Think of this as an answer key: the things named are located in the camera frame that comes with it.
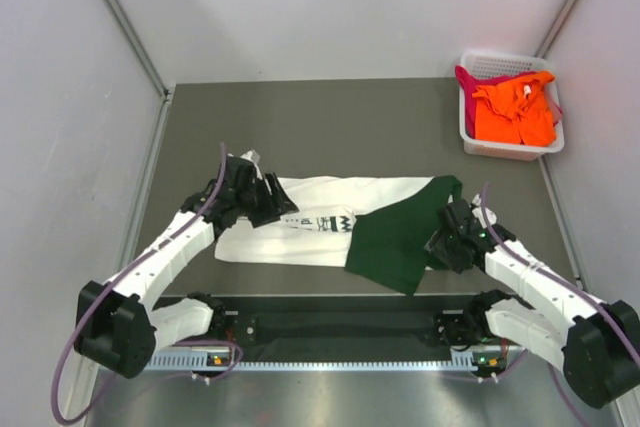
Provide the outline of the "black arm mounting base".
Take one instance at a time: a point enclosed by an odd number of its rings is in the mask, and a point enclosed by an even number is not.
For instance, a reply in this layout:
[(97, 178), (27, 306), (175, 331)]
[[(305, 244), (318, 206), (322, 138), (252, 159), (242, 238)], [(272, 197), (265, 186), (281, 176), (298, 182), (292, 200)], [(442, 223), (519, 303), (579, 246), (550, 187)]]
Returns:
[(252, 346), (284, 339), (415, 339), (470, 347), (494, 336), (472, 313), (472, 295), (281, 295), (217, 299), (227, 334)]

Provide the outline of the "white and green t-shirt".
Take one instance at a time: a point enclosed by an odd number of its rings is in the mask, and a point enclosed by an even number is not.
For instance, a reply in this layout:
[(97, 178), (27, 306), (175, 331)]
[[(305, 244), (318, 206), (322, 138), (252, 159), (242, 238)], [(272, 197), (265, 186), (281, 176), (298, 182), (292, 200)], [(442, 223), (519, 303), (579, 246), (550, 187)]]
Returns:
[(444, 264), (426, 250), (439, 228), (437, 212), (461, 197), (452, 176), (284, 178), (298, 207), (264, 227), (240, 220), (214, 250), (229, 263), (342, 268), (412, 295), (429, 270)]

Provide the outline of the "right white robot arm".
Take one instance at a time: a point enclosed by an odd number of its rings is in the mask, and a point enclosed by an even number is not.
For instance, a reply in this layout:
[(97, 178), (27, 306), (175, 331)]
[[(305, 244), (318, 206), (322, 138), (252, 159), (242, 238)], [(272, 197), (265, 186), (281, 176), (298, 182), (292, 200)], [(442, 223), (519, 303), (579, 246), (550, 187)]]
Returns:
[(450, 345), (514, 342), (560, 371), (577, 397), (602, 408), (639, 385), (639, 316), (609, 304), (536, 259), (496, 222), (481, 199), (453, 201), (437, 213), (425, 246), (447, 268), (477, 268), (506, 286), (480, 293), (459, 315), (439, 314)]

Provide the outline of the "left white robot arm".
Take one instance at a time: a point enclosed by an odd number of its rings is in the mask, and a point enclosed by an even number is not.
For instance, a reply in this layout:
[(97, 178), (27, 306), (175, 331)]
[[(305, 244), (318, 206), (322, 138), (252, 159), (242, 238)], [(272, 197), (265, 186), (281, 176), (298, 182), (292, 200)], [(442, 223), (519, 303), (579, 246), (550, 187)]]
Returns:
[(262, 172), (250, 150), (227, 156), (206, 188), (188, 197), (165, 230), (129, 266), (79, 293), (73, 348), (131, 379), (159, 350), (192, 337), (228, 339), (223, 303), (194, 293), (166, 307), (156, 304), (177, 275), (238, 220), (259, 228), (297, 212), (273, 172)]

